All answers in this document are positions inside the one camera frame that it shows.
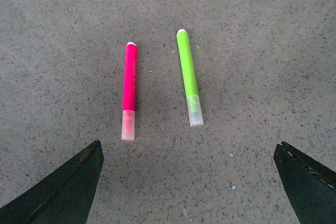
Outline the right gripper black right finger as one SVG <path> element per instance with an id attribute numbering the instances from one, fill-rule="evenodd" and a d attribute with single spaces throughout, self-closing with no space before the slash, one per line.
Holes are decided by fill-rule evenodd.
<path id="1" fill-rule="evenodd" d="M 274 161 L 300 223 L 335 223 L 335 172 L 281 142 Z"/>

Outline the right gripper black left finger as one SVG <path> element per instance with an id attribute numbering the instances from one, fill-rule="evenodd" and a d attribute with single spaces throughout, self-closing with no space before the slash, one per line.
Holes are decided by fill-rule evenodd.
<path id="1" fill-rule="evenodd" d="M 104 156 L 96 140 L 1 208 L 1 223 L 86 223 Z"/>

